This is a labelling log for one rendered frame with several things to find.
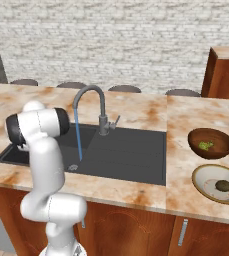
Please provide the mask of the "wooden cupboard door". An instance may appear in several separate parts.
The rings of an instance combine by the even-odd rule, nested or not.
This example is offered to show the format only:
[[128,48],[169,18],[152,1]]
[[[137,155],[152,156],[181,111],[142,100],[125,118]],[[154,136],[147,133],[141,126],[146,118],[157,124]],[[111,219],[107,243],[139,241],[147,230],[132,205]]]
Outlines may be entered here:
[[[188,219],[188,226],[183,244],[179,247],[184,219]],[[177,217],[168,256],[229,256],[229,224]]]
[[47,246],[46,224],[22,217],[20,203],[26,194],[0,187],[0,219],[18,256],[39,256]]
[[75,235],[87,256],[167,256],[175,217],[88,202]]

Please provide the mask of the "green broccoli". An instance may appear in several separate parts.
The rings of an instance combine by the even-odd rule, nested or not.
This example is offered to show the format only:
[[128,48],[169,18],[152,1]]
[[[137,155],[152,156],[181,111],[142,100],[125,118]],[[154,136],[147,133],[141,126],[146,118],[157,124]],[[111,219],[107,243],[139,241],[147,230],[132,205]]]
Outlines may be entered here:
[[198,147],[202,150],[208,151],[213,145],[214,145],[214,143],[212,141],[210,141],[210,142],[201,141],[199,143]]

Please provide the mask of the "tall wooden cabinet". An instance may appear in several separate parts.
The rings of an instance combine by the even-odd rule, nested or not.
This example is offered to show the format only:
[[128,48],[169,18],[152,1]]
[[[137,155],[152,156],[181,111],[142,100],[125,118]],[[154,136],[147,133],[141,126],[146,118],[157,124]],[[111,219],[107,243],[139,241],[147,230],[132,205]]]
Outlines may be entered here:
[[229,99],[229,47],[211,47],[201,96]]

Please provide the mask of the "grey sink faucet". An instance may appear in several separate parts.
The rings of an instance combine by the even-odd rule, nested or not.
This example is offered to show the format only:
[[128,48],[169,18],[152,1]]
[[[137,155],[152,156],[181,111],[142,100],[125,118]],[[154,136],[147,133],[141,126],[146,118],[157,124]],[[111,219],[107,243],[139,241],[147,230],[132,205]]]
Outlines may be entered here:
[[99,95],[99,99],[100,99],[99,134],[101,136],[107,136],[109,134],[110,129],[116,128],[119,118],[117,118],[115,122],[108,121],[108,117],[105,109],[105,96],[100,87],[96,85],[89,85],[80,89],[73,100],[72,107],[74,110],[78,109],[79,101],[87,91],[95,91]]

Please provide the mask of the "dark grey sink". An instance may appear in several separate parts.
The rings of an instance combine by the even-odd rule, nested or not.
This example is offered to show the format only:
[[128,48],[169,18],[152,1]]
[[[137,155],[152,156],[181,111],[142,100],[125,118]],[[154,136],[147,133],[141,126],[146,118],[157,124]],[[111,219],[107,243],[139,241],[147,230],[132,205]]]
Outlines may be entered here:
[[[119,180],[164,185],[166,134],[159,131],[115,128],[107,136],[99,127],[79,127],[82,161],[79,160],[76,127],[56,138],[65,172]],[[29,166],[29,153],[10,141],[0,154],[0,163]]]

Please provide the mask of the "brown wooden bowl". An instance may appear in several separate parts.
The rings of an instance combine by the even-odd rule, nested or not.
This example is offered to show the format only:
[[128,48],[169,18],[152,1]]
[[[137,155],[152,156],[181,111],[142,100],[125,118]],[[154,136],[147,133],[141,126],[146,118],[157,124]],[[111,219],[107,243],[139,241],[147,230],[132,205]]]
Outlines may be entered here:
[[[214,145],[208,150],[198,147],[201,141]],[[220,159],[229,154],[229,135],[212,128],[196,128],[188,134],[188,144],[192,151],[204,159]]]

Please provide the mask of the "grey stool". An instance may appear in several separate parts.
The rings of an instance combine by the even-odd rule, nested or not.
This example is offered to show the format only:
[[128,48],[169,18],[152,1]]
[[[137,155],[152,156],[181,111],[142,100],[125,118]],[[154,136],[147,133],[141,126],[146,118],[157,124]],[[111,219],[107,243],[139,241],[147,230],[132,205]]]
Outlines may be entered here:
[[81,82],[63,82],[57,85],[57,88],[73,88],[73,89],[82,89],[86,87],[86,84]]
[[171,89],[168,90],[165,95],[169,96],[186,96],[186,97],[201,97],[201,94],[199,94],[196,91],[190,90],[190,89]]
[[140,88],[132,85],[116,85],[109,88],[108,91],[141,93]]
[[17,80],[10,82],[10,84],[38,86],[38,82],[34,79],[17,79]]

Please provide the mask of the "brown kiwi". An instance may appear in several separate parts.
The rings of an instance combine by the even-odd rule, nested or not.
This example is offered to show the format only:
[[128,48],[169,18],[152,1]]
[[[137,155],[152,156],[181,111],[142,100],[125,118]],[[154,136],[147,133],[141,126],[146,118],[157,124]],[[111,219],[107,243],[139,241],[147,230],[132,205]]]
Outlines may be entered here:
[[215,188],[220,192],[228,192],[229,191],[229,181],[218,180],[215,184]]

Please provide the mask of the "blue water stream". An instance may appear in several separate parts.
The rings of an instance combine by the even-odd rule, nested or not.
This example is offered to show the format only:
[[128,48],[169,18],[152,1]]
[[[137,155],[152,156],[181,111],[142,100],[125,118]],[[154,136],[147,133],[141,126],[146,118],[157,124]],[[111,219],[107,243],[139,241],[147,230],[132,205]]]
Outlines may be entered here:
[[83,154],[82,154],[82,146],[81,146],[81,136],[80,136],[79,122],[78,122],[78,111],[76,108],[74,109],[74,120],[75,120],[75,126],[76,126],[76,137],[77,137],[79,160],[82,161]]

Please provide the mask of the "white bowl with olive rim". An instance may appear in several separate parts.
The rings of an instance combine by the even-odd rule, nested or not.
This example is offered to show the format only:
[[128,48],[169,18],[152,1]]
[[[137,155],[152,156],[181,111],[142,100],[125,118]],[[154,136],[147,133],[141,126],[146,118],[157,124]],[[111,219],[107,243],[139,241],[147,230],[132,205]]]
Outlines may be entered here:
[[229,181],[229,168],[206,164],[197,167],[192,173],[193,185],[202,195],[218,203],[229,204],[229,191],[220,192],[215,188],[218,180]]

